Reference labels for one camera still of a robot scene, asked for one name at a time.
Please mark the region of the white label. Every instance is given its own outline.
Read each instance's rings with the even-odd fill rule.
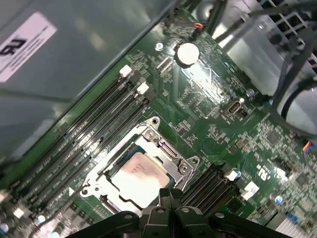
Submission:
[[[6,82],[56,30],[41,13],[30,16],[0,45],[0,82]]]

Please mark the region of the mounting screw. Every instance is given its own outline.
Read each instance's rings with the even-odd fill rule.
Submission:
[[[153,137],[154,137],[153,131],[148,130],[148,131],[145,133],[145,138],[151,140],[151,139],[153,139]]]
[[[163,43],[161,43],[161,42],[158,42],[158,43],[155,45],[155,50],[156,50],[156,51],[162,51],[163,48],[164,48],[164,45],[163,45]]]
[[[217,212],[215,214],[215,216],[218,217],[218,218],[224,218],[224,215],[222,213],[219,213],[219,212]]]
[[[190,210],[187,207],[183,207],[182,209],[180,209],[182,212],[184,213],[189,213]]]
[[[260,24],[259,24],[259,28],[260,29],[265,29],[266,28],[266,26],[267,26],[267,23],[264,21],[264,22],[261,22]]]
[[[246,94],[247,94],[248,98],[251,98],[254,96],[254,90],[252,88],[248,88],[246,91]]]
[[[181,165],[179,166],[179,169],[180,169],[181,172],[185,173],[185,172],[187,172],[188,167],[187,167],[186,164],[181,164]]]

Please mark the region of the usb port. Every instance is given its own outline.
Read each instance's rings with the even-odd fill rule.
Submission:
[[[239,109],[241,108],[241,102],[238,100],[235,100],[228,108],[228,112],[230,114],[236,114],[237,111],[239,111]]]

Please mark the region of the motherboard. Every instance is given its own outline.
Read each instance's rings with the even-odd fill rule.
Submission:
[[[317,236],[315,156],[196,33],[181,9],[159,23],[23,156],[0,181],[2,233],[66,237],[119,211],[141,215],[175,187],[206,216]]]

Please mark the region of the cpu socket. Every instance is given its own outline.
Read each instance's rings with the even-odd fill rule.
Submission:
[[[88,173],[80,195],[97,197],[113,213],[141,215],[156,205],[160,188],[183,190],[200,160],[184,158],[158,132],[159,124],[152,117],[132,128]]]

